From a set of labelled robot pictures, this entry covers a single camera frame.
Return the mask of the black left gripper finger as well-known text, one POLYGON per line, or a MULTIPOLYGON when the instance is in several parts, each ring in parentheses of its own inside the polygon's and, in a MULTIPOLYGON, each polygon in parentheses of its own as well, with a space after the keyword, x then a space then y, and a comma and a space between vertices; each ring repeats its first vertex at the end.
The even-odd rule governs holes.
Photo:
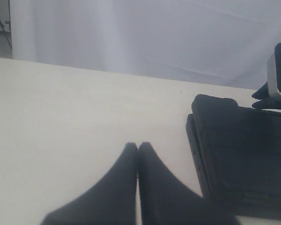
POLYGON ((162 162, 149 142, 139 146, 138 178, 144 225, 237 225, 233 214, 203 199, 162 162))
POLYGON ((88 191, 44 218, 44 225, 134 225, 138 148, 129 142, 110 170, 88 191))
POLYGON ((252 104, 252 107, 258 110, 264 109, 276 109, 281 110, 281 102, 270 97, 268 92, 268 85, 265 83, 261 88, 259 88, 255 93, 252 94, 252 97, 257 102, 252 104))

